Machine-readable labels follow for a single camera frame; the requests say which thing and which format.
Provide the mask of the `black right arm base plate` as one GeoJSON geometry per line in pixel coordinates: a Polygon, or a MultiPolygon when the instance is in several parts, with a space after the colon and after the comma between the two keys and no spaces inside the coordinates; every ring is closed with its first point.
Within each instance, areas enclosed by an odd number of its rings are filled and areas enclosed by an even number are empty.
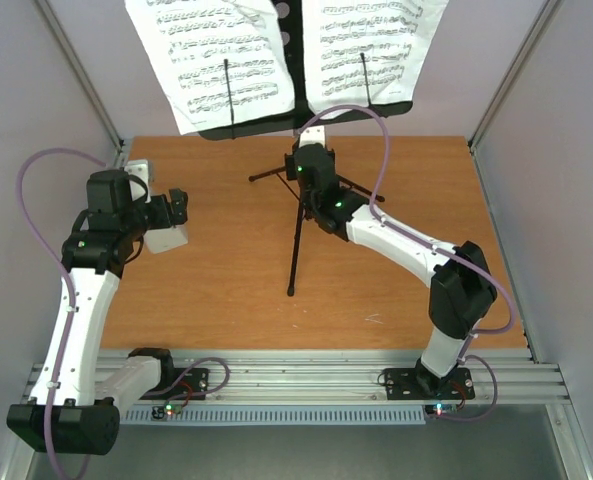
{"type": "Polygon", "coordinates": [[[386,368],[377,377],[388,400],[473,400],[476,397],[470,370],[456,367],[445,378],[419,375],[415,368],[386,368]]]}

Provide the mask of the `black tripod music stand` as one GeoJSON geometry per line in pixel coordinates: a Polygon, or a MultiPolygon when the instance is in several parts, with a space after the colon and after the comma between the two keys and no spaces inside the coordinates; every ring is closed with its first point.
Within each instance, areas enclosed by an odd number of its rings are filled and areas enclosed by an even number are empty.
{"type": "MultiPolygon", "coordinates": [[[[330,124],[349,122],[353,120],[364,119],[366,117],[372,117],[376,119],[379,124],[382,124],[385,118],[389,116],[405,114],[411,109],[412,100],[391,105],[370,104],[366,107],[354,104],[342,104],[331,107],[318,114],[312,112],[309,108],[305,91],[302,20],[303,2],[304,1],[289,2],[288,6],[290,8],[290,12],[286,19],[280,21],[279,23],[283,28],[283,31],[289,36],[289,41],[284,47],[284,53],[288,72],[292,78],[294,86],[294,108],[287,113],[279,115],[267,116],[254,121],[247,121],[240,124],[232,124],[226,127],[218,127],[199,131],[202,137],[210,140],[220,140],[225,138],[253,136],[260,135],[262,133],[291,129],[296,135],[296,141],[291,151],[292,153],[297,147],[296,142],[299,133],[308,127],[324,126],[326,128],[326,126],[330,124]]],[[[377,202],[381,201],[382,198],[380,195],[378,195],[375,189],[368,190],[340,175],[338,176],[340,177],[342,185],[349,186],[352,189],[367,196],[371,206],[377,206],[377,202]]],[[[300,220],[299,190],[295,195],[298,199],[295,229],[300,231],[304,222],[307,220],[300,220]]]]}

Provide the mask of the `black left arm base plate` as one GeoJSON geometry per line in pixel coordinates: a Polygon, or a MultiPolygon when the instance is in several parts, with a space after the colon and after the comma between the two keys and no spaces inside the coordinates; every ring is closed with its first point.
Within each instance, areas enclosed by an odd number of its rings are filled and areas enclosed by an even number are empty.
{"type": "Polygon", "coordinates": [[[184,400],[187,398],[188,392],[191,391],[192,400],[204,400],[204,392],[209,387],[209,369],[193,368],[174,387],[171,387],[182,371],[182,368],[175,368],[173,374],[166,375],[152,390],[146,392],[141,399],[167,401],[172,397],[179,396],[181,400],[184,400]]]}

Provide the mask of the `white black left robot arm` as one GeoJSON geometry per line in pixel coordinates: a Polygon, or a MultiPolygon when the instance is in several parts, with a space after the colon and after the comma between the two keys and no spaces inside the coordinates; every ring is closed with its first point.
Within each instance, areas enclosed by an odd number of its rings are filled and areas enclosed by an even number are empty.
{"type": "Polygon", "coordinates": [[[169,350],[139,347],[119,370],[95,379],[106,317],[126,265],[142,247],[160,254],[188,242],[188,195],[151,190],[147,160],[92,174],[87,207],[62,246],[61,303],[49,350],[24,404],[6,423],[34,451],[105,455],[115,444],[120,417],[151,394],[171,395],[178,375],[169,350]]]}

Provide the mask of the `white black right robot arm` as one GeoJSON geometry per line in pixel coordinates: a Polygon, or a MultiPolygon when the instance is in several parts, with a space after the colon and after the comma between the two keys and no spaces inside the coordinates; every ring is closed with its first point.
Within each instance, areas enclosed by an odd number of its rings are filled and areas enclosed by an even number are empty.
{"type": "Polygon", "coordinates": [[[320,144],[285,156],[287,178],[299,186],[300,220],[366,247],[412,273],[429,289],[430,340],[415,365],[415,383],[427,398],[449,389],[466,340],[497,298],[480,247],[430,237],[387,216],[369,198],[341,184],[335,154],[320,144]]]}

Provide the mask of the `white grey metronome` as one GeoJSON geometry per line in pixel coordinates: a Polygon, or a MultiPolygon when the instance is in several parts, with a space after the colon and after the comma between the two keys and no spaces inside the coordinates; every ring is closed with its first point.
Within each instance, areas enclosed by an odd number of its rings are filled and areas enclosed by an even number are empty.
{"type": "Polygon", "coordinates": [[[152,254],[160,254],[188,243],[184,225],[165,229],[150,229],[144,235],[144,244],[152,254]]]}

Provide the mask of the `white sheet music page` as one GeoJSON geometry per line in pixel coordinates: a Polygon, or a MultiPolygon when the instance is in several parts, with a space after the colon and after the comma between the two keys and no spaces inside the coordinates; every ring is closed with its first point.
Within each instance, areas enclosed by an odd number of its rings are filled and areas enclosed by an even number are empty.
{"type": "Polygon", "coordinates": [[[295,93],[270,1],[128,1],[182,134],[291,111],[295,93]]]}
{"type": "Polygon", "coordinates": [[[303,63],[309,108],[413,99],[447,0],[304,1],[303,63]]]}

